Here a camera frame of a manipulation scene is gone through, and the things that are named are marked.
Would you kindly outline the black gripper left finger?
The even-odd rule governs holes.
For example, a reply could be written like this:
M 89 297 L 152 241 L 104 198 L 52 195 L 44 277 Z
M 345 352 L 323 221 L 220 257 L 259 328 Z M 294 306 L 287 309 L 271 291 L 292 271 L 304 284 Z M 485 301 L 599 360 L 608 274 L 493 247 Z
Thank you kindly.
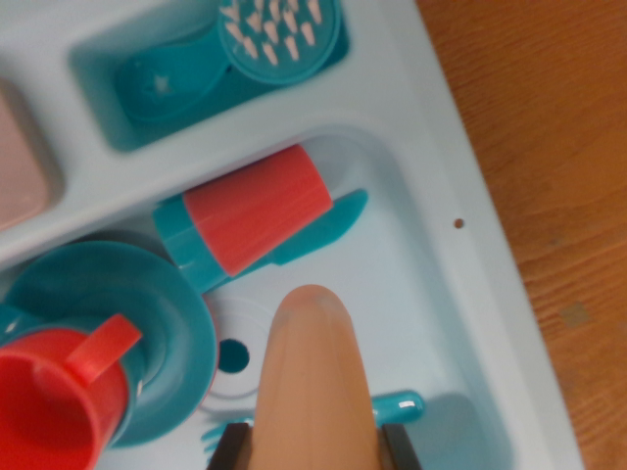
M 247 470 L 252 453 L 252 427 L 232 423 L 225 428 L 208 470 Z

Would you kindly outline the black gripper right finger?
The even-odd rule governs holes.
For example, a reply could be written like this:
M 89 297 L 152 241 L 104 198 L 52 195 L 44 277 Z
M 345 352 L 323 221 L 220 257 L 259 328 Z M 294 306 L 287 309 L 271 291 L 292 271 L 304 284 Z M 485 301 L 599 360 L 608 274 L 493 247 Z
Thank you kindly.
M 402 424 L 385 424 L 380 428 L 380 451 L 383 469 L 422 469 L 406 428 Z

